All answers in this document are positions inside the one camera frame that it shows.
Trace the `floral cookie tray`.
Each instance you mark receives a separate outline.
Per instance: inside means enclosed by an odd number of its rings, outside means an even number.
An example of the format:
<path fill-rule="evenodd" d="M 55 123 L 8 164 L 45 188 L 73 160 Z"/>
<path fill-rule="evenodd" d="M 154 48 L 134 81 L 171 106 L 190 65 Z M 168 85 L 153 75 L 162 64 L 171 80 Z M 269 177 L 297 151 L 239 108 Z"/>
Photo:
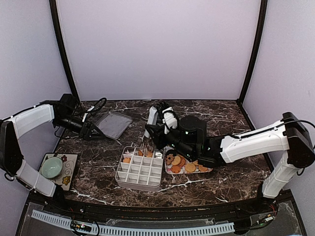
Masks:
<path fill-rule="evenodd" d="M 165 147 L 163 151 L 165 171 L 169 175 L 209 173 L 213 170 L 199 164 L 197 160 L 188 161 L 171 147 Z"/>

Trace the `floral square coaster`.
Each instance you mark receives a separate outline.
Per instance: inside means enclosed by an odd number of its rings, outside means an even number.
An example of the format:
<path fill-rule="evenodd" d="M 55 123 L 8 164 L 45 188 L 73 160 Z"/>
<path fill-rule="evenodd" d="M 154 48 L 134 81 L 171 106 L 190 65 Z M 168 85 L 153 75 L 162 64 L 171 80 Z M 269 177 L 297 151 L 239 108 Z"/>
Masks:
<path fill-rule="evenodd" d="M 69 191 L 77 158 L 78 154 L 73 153 L 46 153 L 39 172 L 64 191 Z"/>

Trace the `black frame post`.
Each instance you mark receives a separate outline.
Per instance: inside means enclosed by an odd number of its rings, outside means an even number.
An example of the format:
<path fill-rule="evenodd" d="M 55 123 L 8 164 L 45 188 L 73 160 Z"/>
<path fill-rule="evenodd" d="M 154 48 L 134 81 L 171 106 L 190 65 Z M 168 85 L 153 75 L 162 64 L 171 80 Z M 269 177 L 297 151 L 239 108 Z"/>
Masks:
<path fill-rule="evenodd" d="M 64 69 L 64 72 L 66 75 L 67 83 L 68 83 L 68 86 L 70 88 L 71 94 L 80 102 L 79 94 L 78 94 L 77 88 L 75 86 L 75 81 L 74 81 L 74 78 L 73 78 L 73 75 L 71 72 L 65 44 L 63 41 L 63 33 L 62 33 L 61 24 L 60 24 L 60 20 L 59 20 L 57 1 L 56 0 L 49 0 L 49 5 L 50 5 L 50 12 L 51 12 L 51 18 L 52 18 L 52 22 L 53 22 L 55 37 L 56 37 L 61 61 L 63 64 L 63 69 Z"/>
<path fill-rule="evenodd" d="M 258 56 L 258 51 L 260 48 L 261 38 L 263 34 L 264 23 L 265 23 L 265 18 L 266 18 L 266 13 L 267 13 L 267 6 L 268 6 L 268 0 L 260 1 L 259 15 L 258 15 L 258 20 L 257 20 L 254 41 L 252 45 L 251 56 L 250 56 L 248 68 L 245 74 L 242 89 L 241 89 L 239 98 L 237 99 L 237 102 L 240 106 L 243 106 L 244 104 L 244 101 L 245 101 L 245 98 L 246 98 L 246 95 L 250 86 L 250 82 L 252 79 L 254 67 L 256 64 L 257 56 Z"/>

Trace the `round tan biscuit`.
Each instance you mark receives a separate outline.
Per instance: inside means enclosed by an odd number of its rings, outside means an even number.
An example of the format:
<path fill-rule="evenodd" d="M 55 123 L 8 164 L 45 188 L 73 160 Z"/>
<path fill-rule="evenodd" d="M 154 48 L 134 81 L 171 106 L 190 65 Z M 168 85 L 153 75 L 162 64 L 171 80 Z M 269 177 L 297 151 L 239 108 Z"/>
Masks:
<path fill-rule="evenodd" d="M 195 170 L 196 170 L 196 166 L 193 163 L 187 163 L 185 165 L 185 171 L 187 173 L 193 173 L 193 172 L 195 172 Z"/>

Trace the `right black frame post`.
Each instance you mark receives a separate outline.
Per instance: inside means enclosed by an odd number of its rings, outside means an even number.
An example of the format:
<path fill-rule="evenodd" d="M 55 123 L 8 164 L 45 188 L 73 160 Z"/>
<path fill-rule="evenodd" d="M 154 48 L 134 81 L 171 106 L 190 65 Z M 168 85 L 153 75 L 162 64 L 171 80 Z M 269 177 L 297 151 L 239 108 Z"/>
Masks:
<path fill-rule="evenodd" d="M 257 20 L 254 41 L 252 45 L 251 56 L 250 56 L 248 68 L 245 74 L 242 89 L 241 89 L 239 98 L 237 99 L 237 102 L 240 106 L 243 106 L 244 104 L 244 101 L 245 101 L 245 98 L 246 98 L 246 95 L 250 86 L 250 82 L 252 79 L 254 67 L 256 64 L 257 56 L 258 56 L 258 51 L 260 48 L 261 38 L 263 34 L 264 23 L 265 23 L 265 18 L 266 18 L 266 13 L 267 13 L 267 6 L 268 6 L 268 0 L 260 1 L 259 15 L 258 15 L 258 20 Z"/>

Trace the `green ceramic cup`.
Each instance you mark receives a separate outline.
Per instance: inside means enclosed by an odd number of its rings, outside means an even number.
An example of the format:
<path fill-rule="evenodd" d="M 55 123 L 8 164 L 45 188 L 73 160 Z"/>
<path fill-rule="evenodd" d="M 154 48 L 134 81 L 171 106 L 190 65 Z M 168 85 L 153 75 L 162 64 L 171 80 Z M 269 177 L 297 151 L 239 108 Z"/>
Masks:
<path fill-rule="evenodd" d="M 51 157 L 42 164 L 41 174 L 47 179 L 52 179 L 61 173 L 62 167 L 63 162 L 60 158 Z"/>

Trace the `silver metal tongs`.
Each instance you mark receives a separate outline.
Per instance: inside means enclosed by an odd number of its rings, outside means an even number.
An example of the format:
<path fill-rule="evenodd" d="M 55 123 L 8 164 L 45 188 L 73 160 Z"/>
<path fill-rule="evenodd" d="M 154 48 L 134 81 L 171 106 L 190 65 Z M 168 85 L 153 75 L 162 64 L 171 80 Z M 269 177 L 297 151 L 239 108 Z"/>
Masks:
<path fill-rule="evenodd" d="M 140 150 L 143 152 L 144 156 L 148 151 L 153 152 L 153 141 L 152 141 L 152 136 L 150 134 L 150 131 L 151 131 L 150 128 L 151 128 L 151 125 L 156 125 L 157 118 L 158 118 L 158 111 L 154 106 L 152 106 L 149 110 L 149 117 L 148 117 L 147 124 L 145 125 L 145 133 L 144 133 L 143 142 L 140 146 Z"/>

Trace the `silver divided cookie tin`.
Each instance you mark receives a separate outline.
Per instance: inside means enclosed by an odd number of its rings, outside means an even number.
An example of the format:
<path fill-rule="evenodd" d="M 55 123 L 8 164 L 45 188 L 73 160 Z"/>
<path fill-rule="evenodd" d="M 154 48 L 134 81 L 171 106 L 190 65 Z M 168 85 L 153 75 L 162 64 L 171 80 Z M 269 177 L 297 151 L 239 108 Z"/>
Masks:
<path fill-rule="evenodd" d="M 119 187 L 157 192 L 160 189 L 164 152 L 154 149 L 153 157 L 139 156 L 138 147 L 125 147 L 115 173 L 115 181 Z M 131 158 L 124 163 L 124 158 Z"/>

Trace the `brown flower jam cookie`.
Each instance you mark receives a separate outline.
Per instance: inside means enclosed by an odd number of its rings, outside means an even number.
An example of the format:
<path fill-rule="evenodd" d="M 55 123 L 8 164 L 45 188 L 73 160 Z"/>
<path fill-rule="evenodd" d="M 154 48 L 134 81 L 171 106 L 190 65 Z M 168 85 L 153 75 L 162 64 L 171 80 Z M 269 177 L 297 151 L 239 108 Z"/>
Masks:
<path fill-rule="evenodd" d="M 166 164 L 171 165 L 171 163 L 174 161 L 175 157 L 173 154 L 169 154 L 166 156 Z"/>

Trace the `round orange cookie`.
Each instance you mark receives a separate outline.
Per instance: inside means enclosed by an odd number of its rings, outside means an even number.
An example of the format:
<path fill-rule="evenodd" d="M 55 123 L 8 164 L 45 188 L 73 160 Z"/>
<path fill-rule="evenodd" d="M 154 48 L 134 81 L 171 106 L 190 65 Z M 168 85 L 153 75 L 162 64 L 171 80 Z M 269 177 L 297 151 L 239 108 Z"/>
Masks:
<path fill-rule="evenodd" d="M 200 172 L 206 172 L 206 171 L 208 171 L 208 168 L 207 168 L 207 167 L 204 167 L 204 166 L 202 166 L 202 165 L 198 165 L 198 169 L 199 169 Z"/>

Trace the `black chocolate sandwich cookie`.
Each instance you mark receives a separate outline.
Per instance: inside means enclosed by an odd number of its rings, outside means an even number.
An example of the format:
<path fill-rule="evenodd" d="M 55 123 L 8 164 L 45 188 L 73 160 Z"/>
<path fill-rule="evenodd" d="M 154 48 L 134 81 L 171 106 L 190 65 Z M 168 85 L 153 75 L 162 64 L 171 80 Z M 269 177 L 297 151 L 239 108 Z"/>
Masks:
<path fill-rule="evenodd" d="M 176 156 L 177 155 L 177 152 L 173 149 L 170 149 L 166 152 L 166 156 L 169 156 L 169 155 L 173 155 L 173 156 Z"/>

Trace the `silver tin lid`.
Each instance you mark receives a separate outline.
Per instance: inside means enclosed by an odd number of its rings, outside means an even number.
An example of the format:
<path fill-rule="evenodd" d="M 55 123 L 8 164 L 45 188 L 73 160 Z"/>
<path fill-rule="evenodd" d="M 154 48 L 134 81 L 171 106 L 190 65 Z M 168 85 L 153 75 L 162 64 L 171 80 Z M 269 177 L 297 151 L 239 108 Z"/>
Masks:
<path fill-rule="evenodd" d="M 105 113 L 96 126 L 107 138 L 117 140 L 132 123 L 133 118 L 117 112 Z"/>

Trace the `orange chip cookie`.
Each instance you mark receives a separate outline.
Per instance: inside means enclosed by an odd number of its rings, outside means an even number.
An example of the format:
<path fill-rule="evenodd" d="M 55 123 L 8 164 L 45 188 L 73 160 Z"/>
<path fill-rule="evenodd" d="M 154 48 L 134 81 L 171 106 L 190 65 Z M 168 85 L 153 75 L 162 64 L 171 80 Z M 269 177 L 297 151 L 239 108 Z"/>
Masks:
<path fill-rule="evenodd" d="M 171 167 L 171 172 L 174 173 L 174 174 L 178 174 L 179 172 L 181 171 L 181 167 L 179 166 L 172 166 Z"/>

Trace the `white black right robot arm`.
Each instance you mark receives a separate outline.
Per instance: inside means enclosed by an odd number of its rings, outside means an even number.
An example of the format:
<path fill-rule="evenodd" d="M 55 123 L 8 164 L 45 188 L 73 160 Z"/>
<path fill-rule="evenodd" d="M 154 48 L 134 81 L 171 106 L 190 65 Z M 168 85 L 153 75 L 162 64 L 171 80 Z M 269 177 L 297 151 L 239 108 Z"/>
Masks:
<path fill-rule="evenodd" d="M 177 119 L 174 112 L 164 111 L 161 125 L 146 124 L 153 143 L 158 149 L 172 147 L 189 161 L 197 161 L 207 168 L 224 166 L 237 160 L 262 153 L 282 151 L 277 166 L 261 185 L 261 194 L 252 201 L 251 209 L 262 213 L 270 199 L 315 161 L 315 147 L 305 120 L 286 112 L 283 118 L 258 130 L 241 135 L 227 134 L 208 137 L 207 123 L 194 116 Z"/>

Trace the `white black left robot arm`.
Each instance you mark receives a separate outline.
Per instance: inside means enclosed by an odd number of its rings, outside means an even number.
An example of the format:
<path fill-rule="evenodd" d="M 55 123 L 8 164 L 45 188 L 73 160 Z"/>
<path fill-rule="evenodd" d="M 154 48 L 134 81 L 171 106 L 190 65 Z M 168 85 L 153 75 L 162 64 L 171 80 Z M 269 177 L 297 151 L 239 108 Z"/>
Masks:
<path fill-rule="evenodd" d="M 39 133 L 47 129 L 49 124 L 54 128 L 68 130 L 83 140 L 104 139 L 103 132 L 89 118 L 96 115 L 106 102 L 106 98 L 101 98 L 91 108 L 84 109 L 74 95 L 65 93 L 59 100 L 45 100 L 1 119 L 0 168 L 6 180 L 16 180 L 30 191 L 51 198 L 51 208 L 58 214 L 66 214 L 69 211 L 69 202 L 62 198 L 62 187 L 44 177 L 33 164 L 29 164 L 23 150 L 28 154 L 36 153 L 27 144 L 34 149 L 39 148 L 40 144 L 48 147 L 47 141 L 40 141 L 42 135 Z M 35 134 L 38 137 L 32 141 L 31 137 Z"/>

